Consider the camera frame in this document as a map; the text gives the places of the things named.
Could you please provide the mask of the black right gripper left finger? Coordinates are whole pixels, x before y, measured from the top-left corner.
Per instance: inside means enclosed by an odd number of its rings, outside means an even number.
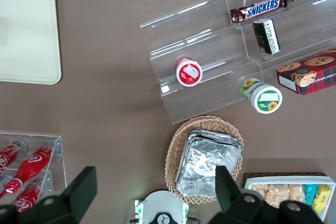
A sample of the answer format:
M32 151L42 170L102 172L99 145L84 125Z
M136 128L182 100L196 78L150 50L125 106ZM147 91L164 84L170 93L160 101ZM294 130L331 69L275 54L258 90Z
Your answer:
M60 194L35 206L34 223L80 223L98 192L97 169L85 167Z

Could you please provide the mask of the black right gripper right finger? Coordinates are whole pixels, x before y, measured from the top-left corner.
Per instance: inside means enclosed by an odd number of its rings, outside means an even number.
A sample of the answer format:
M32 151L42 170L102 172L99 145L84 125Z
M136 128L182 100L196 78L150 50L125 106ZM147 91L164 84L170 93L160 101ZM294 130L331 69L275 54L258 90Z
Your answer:
M264 223L261 198L250 191L243 193L225 166L215 169L215 190L221 211L210 223Z

